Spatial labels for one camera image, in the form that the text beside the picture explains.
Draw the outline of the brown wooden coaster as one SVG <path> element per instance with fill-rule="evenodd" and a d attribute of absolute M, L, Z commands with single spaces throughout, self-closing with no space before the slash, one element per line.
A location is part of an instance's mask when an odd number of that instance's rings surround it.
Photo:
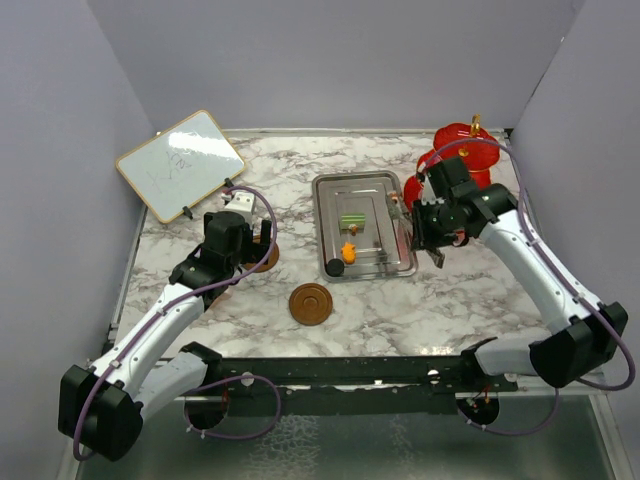
<path fill-rule="evenodd" d="M 260 243 L 260 236 L 259 235 L 254 235 L 253 237 L 253 242 L 255 244 L 257 244 L 258 246 L 261 246 Z M 260 260 L 262 258 L 263 254 L 260 254 L 257 256 L 257 260 Z M 276 245 L 274 246 L 274 249 L 269 257 L 269 259 L 260 266 L 260 268 L 256 269 L 256 273 L 263 273 L 266 272 L 268 270 L 271 270 L 278 262 L 279 260 L 279 247 L 276 243 Z M 253 268 L 255 265 L 255 263 L 245 263 L 242 264 L 241 267 L 245 270 L 249 270 L 251 268 Z"/>
<path fill-rule="evenodd" d="M 289 311 L 293 319 L 305 326 L 316 326 L 328 319 L 333 300 L 326 287 L 317 283 L 298 286 L 289 297 Z"/>

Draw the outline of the red three-tier cake stand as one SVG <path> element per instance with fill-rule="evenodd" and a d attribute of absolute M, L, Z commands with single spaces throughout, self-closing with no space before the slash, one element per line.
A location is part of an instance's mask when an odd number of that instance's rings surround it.
<path fill-rule="evenodd" d="M 483 142 L 469 142 L 469 138 L 497 142 L 495 137 L 481 127 L 479 115 L 474 115 L 470 123 L 452 123 L 437 130 L 433 148 L 420 156 L 416 172 L 405 182 L 403 198 L 409 211 L 412 210 L 413 202 L 422 194 L 425 165 L 441 158 L 460 157 L 479 188 L 491 184 L 490 170 L 500 159 L 500 148 Z"/>

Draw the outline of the stainless steel tray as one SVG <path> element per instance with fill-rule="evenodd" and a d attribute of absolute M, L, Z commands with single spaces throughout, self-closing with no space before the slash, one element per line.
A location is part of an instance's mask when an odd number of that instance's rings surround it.
<path fill-rule="evenodd" d="M 418 260 L 410 240 L 399 222 L 389 216 L 386 197 L 391 191 L 400 195 L 400 182 L 386 170 L 319 175 L 312 181 L 320 273 L 325 279 L 344 283 L 407 277 L 416 272 Z M 339 227 L 340 216 L 347 213 L 366 215 L 365 228 L 354 236 Z M 341 277 L 329 277 L 325 264 L 333 258 L 342 260 L 345 242 L 356 245 L 356 261 L 345 264 Z"/>

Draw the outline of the black round cookie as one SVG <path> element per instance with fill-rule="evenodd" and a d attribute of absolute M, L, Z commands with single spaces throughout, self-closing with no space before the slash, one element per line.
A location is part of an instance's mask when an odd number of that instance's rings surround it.
<path fill-rule="evenodd" d="M 333 258 L 325 264 L 325 272 L 329 277 L 338 278 L 345 272 L 345 263 L 338 258 Z"/>

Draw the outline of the orange fish-shaped pastry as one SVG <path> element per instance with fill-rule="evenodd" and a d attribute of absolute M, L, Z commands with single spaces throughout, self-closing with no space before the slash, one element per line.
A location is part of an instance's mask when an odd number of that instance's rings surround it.
<path fill-rule="evenodd" d="M 356 245 L 351 242 L 345 242 L 341 247 L 341 256 L 346 265 L 353 265 L 357 257 Z"/>

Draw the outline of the green layered cake slice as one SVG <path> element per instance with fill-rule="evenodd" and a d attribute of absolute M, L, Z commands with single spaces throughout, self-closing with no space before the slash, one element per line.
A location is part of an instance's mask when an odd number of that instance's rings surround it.
<path fill-rule="evenodd" d="M 366 215 L 364 213 L 347 213 L 342 214 L 339 218 L 340 230 L 348 232 L 352 236 L 362 231 L 365 225 Z"/>

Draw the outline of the metal tongs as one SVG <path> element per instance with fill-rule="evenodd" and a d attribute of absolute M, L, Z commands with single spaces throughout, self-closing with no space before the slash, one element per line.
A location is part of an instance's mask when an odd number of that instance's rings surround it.
<path fill-rule="evenodd" d="M 398 195 L 398 197 L 401 200 L 399 205 L 395 205 L 391 202 L 391 200 L 389 199 L 390 194 Z M 391 191 L 390 193 L 387 194 L 386 204 L 387 204 L 387 209 L 388 209 L 390 218 L 392 220 L 397 220 L 399 222 L 399 225 L 406 232 L 408 239 L 410 240 L 411 249 L 426 251 L 429 257 L 431 258 L 432 262 L 434 263 L 435 267 L 438 269 L 442 269 L 445 261 L 445 255 L 438 248 L 415 246 L 412 217 L 406 205 L 404 204 L 404 201 L 402 200 L 401 196 L 396 191 Z"/>

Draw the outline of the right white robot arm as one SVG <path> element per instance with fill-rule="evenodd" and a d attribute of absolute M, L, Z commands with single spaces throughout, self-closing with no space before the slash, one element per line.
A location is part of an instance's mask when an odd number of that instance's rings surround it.
<path fill-rule="evenodd" d="M 537 376 L 563 388 L 608 362 L 628 322 L 618 303 L 604 304 L 570 274 L 501 184 L 479 188 L 463 160 L 441 160 L 420 173 L 412 204 L 413 243 L 442 265 L 442 248 L 479 240 L 510 270 L 548 330 L 541 339 L 490 338 L 465 350 L 461 383 L 481 391 L 500 374 Z"/>

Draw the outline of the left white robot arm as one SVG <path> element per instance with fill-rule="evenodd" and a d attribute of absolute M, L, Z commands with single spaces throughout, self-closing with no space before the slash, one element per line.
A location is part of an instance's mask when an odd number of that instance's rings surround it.
<path fill-rule="evenodd" d="M 277 235 L 274 216 L 255 236 L 249 214 L 229 209 L 205 214 L 203 241 L 173 268 L 152 308 L 101 357 L 63 374 L 58 430 L 71 439 L 75 460 L 95 454 L 121 459 L 157 410 L 190 390 L 206 395 L 218 388 L 220 369 L 190 351 L 163 367 L 157 362 L 229 286 L 267 263 Z"/>

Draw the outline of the whiteboard with yellow frame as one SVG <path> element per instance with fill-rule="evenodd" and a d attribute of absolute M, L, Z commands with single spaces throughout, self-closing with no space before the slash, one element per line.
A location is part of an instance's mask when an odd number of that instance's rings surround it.
<path fill-rule="evenodd" d="M 118 158 L 115 167 L 168 224 L 240 175 L 246 162 L 212 115 L 199 110 Z"/>

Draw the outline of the black mounting rail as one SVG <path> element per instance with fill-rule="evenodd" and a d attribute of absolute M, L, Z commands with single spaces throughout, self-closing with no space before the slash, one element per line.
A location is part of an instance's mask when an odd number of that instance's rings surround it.
<path fill-rule="evenodd" d="M 455 414 L 456 396 L 514 392 L 461 356 L 220 358 L 208 361 L 201 393 L 232 416 L 266 416 L 278 388 L 284 415 Z"/>

